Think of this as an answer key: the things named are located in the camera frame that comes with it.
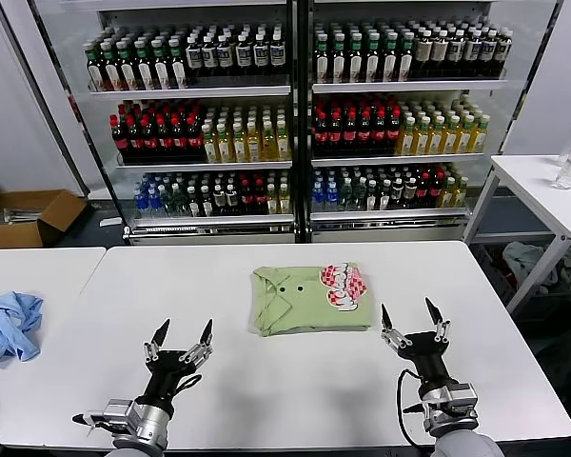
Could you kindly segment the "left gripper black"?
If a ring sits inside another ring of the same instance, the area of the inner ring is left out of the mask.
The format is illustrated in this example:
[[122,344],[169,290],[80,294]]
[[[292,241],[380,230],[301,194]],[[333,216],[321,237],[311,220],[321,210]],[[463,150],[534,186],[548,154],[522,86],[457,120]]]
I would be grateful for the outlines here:
[[172,401],[181,379],[191,374],[191,366],[204,364],[213,348],[213,320],[209,319],[197,344],[188,351],[160,350],[167,337],[170,320],[155,330],[149,342],[143,345],[146,366],[150,379],[141,395],[142,406],[153,406],[161,410],[174,410]]

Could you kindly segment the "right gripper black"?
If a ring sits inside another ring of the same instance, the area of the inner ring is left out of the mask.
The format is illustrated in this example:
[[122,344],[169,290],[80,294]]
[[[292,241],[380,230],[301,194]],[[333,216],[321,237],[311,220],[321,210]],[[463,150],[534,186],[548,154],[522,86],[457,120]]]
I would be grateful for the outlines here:
[[439,308],[426,297],[427,310],[435,331],[410,333],[405,336],[393,327],[387,309],[381,304],[382,339],[399,356],[411,361],[421,380],[421,388],[440,388],[453,381],[443,361],[448,348],[451,321],[443,318]]

